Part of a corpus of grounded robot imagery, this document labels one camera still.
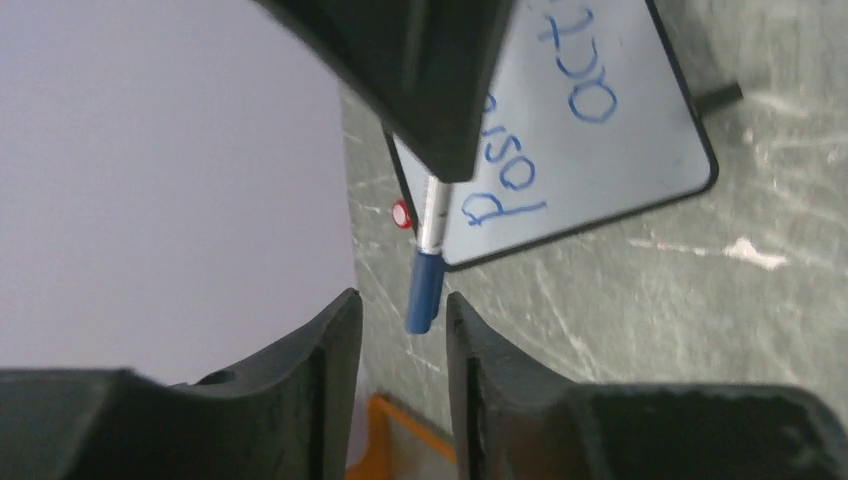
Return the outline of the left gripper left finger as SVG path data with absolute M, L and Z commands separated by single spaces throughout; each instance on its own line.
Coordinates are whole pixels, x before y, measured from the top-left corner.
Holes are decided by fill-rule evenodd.
M 5 369 L 5 479 L 341 479 L 362 300 L 194 384 L 127 369 Z

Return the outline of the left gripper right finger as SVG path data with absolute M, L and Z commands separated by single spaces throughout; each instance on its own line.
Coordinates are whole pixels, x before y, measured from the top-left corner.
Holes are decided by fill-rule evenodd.
M 847 435 L 808 391 L 774 384 L 579 383 L 446 308 L 462 479 L 843 479 Z

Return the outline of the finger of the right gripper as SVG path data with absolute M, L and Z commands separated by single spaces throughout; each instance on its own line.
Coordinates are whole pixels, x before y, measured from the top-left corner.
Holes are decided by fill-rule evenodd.
M 511 0 L 276 0 L 304 42 L 444 183 L 476 168 Z

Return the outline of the orange wooden shelf rack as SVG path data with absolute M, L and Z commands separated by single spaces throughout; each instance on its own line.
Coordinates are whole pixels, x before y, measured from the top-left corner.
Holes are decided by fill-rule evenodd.
M 455 464 L 457 456 L 453 446 L 433 429 L 417 421 L 394 405 L 387 397 L 374 394 L 366 407 L 368 440 L 361 459 L 346 469 L 346 480 L 389 480 L 393 478 L 390 423 L 395 422 L 411 433 L 429 449 Z

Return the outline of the blue marker cap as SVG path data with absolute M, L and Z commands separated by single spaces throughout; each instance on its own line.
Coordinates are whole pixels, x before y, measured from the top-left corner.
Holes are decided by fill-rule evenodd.
M 430 331 L 438 316 L 445 263 L 441 255 L 418 252 L 415 256 L 406 314 L 406 331 L 421 335 Z

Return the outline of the white whiteboard black frame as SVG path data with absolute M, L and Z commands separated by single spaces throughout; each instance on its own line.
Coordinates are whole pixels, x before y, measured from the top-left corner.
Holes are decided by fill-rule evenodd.
M 708 190 L 707 115 L 742 98 L 694 94 L 652 1 L 522 1 L 483 109 L 473 178 L 453 190 L 451 271 Z

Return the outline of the blue white marker pen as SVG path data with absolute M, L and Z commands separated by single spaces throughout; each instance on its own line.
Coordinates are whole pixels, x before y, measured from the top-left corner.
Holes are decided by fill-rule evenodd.
M 420 253 L 441 255 L 447 228 L 453 186 L 428 174 L 423 205 L 418 212 L 416 245 Z

